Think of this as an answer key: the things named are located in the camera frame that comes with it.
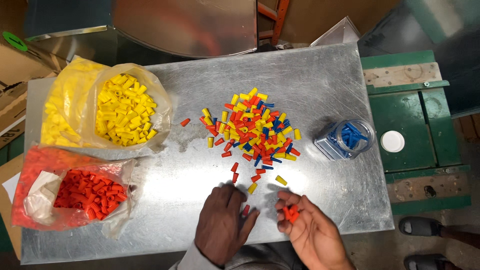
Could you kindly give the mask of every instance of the gray sleeve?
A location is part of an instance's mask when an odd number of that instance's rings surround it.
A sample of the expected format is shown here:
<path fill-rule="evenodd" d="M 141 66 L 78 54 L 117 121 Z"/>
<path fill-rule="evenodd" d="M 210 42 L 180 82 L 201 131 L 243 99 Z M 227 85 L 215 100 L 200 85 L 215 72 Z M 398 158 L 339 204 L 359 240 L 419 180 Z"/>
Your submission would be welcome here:
<path fill-rule="evenodd" d="M 217 266 L 212 264 L 205 258 L 200 251 L 198 251 L 195 243 L 192 243 L 190 248 L 185 253 L 181 261 L 175 263 L 169 270 L 220 270 Z"/>

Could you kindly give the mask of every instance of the plastic bag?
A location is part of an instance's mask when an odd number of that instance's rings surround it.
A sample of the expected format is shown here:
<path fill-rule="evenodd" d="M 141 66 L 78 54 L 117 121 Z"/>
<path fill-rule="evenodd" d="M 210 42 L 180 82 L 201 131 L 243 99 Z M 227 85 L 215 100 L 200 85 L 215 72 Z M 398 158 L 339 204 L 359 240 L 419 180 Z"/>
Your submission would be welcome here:
<path fill-rule="evenodd" d="M 24 161 L 15 197 L 12 204 L 12 225 L 39 231 L 64 231 L 93 222 L 102 222 L 102 233 L 109 238 L 118 239 L 125 222 L 130 218 L 135 201 L 129 189 L 130 179 L 136 160 L 108 162 L 75 154 L 56 147 L 32 147 Z M 109 214 L 103 221 L 90 220 L 86 211 L 75 208 L 56 208 L 52 198 L 56 198 L 62 179 L 70 169 L 82 170 L 104 175 L 122 185 L 127 199 Z M 55 174 L 56 179 L 41 183 L 37 178 L 41 174 Z"/>
<path fill-rule="evenodd" d="M 104 83 L 118 74 L 129 74 L 147 87 L 157 104 L 150 116 L 158 133 L 146 143 L 118 146 L 95 134 L 98 94 Z M 45 101 L 40 146 L 97 147 L 160 150 L 170 132 L 171 102 L 158 78 L 144 67 L 128 63 L 107 67 L 76 56 L 58 75 Z"/>

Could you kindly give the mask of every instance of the bag of yellow wire nuts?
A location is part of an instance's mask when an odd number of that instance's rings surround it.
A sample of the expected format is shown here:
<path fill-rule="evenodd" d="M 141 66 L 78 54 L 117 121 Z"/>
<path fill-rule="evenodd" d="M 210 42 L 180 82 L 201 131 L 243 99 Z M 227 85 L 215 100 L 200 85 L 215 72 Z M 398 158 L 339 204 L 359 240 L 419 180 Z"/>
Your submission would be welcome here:
<path fill-rule="evenodd" d="M 108 67 L 76 56 L 48 93 L 40 146 L 158 152 L 171 111 L 165 89 L 144 67 Z"/>

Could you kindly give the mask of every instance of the hand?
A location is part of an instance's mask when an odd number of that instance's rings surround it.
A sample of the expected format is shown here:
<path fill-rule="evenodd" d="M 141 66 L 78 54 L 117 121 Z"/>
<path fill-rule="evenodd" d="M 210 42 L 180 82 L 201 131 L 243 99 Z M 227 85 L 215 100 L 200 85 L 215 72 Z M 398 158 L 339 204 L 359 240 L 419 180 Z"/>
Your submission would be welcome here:
<path fill-rule="evenodd" d="M 290 237 L 293 248 L 310 270 L 355 270 L 347 258 L 336 225 L 305 195 L 278 192 L 278 230 Z M 282 208 L 296 204 L 300 215 L 292 225 Z"/>
<path fill-rule="evenodd" d="M 240 206 L 247 197 L 230 184 L 214 187 L 200 212 L 195 245 L 217 266 L 224 265 L 247 241 L 260 212 L 252 211 L 239 227 Z"/>

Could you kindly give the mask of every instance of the left hand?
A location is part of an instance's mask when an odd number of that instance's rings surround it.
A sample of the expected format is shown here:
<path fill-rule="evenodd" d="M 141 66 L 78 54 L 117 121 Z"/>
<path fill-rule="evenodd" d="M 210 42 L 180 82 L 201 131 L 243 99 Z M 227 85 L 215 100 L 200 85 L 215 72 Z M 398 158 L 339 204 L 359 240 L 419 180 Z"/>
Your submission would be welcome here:
<path fill-rule="evenodd" d="M 200 212 L 195 245 L 217 266 L 227 263 L 247 241 L 260 212 L 253 210 L 239 228 L 240 206 L 247 197 L 230 184 L 214 187 Z"/>

